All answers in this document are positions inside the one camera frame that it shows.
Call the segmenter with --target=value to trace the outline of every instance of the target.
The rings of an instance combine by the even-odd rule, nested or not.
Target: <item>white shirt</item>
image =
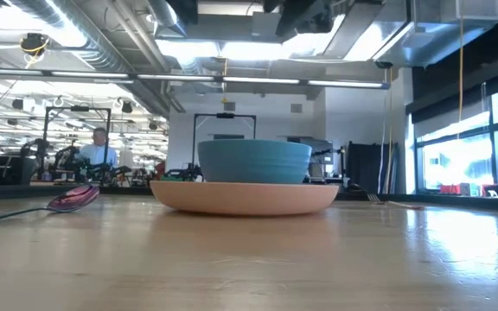
[[[80,155],[86,159],[90,159],[90,164],[96,165],[103,163],[105,157],[105,146],[98,146],[96,144],[88,144],[80,149]],[[117,151],[109,147],[107,150],[107,163],[111,164],[114,168],[118,166]]]

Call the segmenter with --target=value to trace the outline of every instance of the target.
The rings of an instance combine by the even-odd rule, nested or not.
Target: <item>desk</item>
[[[228,218],[102,195],[0,221],[0,310],[498,310],[498,213],[349,201]]]

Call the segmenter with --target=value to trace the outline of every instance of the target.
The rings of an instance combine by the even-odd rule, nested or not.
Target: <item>pink plate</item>
[[[152,181],[151,190],[181,211],[272,216],[321,211],[334,201],[338,186]]]

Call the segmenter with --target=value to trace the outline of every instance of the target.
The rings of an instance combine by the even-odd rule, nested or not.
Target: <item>man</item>
[[[90,164],[92,165],[103,163],[106,139],[107,132],[104,128],[93,130],[93,143],[82,147],[80,155],[86,159],[90,159]],[[107,150],[107,163],[111,164],[114,168],[118,166],[117,151],[111,147]]]

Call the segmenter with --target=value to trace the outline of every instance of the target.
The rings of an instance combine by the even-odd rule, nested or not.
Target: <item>white wall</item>
[[[414,191],[414,157],[412,154],[413,129],[405,115],[405,105],[412,102],[412,72],[400,69],[393,82],[391,94],[382,90],[326,88],[315,101],[303,95],[258,94],[227,95],[236,102],[236,114],[257,116],[257,138],[285,140],[288,136],[312,136],[332,141],[334,147],[353,143],[381,143],[384,120],[385,143],[392,139],[399,143],[397,193]],[[392,112],[389,113],[391,96]],[[169,156],[167,169],[182,168],[191,162],[193,122],[195,113],[223,112],[221,94],[179,94],[178,100],[187,113],[170,114]],[[303,113],[291,113],[291,104],[303,104]],[[238,134],[252,137],[252,120],[198,118],[195,146],[198,142],[213,139],[214,134]],[[339,171],[339,159],[335,170]]]
[[[191,162],[195,113],[223,112],[222,94],[179,94],[176,98],[187,113],[171,113],[167,169],[182,168]],[[235,114],[257,116],[258,139],[287,140],[288,136],[313,136],[313,102],[304,95],[258,94],[227,95],[236,102]],[[291,113],[291,104],[303,104],[303,113]],[[215,134],[244,135],[252,138],[252,119],[198,117],[195,146],[213,139]]]
[[[399,70],[399,77],[392,83],[390,91],[327,88],[325,139],[331,141],[336,149],[347,147],[350,141],[382,143],[385,123],[384,142],[389,143],[391,129],[393,142],[399,144],[396,192],[410,194],[414,191],[414,136],[405,105],[411,102],[412,71],[408,68]],[[340,169],[336,157],[335,169]]]

